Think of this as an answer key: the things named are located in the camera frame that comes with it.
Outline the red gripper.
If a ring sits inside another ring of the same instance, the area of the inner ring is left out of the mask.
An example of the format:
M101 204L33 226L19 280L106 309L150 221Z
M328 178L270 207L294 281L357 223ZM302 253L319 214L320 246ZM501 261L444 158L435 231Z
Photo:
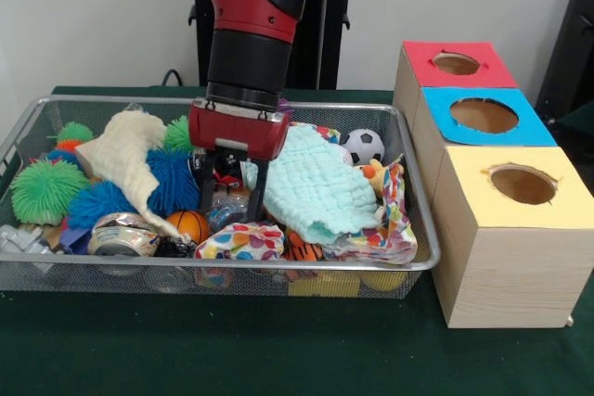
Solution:
M236 149L250 158L244 168L251 190L246 218L256 222L262 213L269 161L279 155L288 129L289 118L281 112L194 99L188 116L189 139L193 146L208 149L200 177L200 212L206 214L213 204L215 150Z

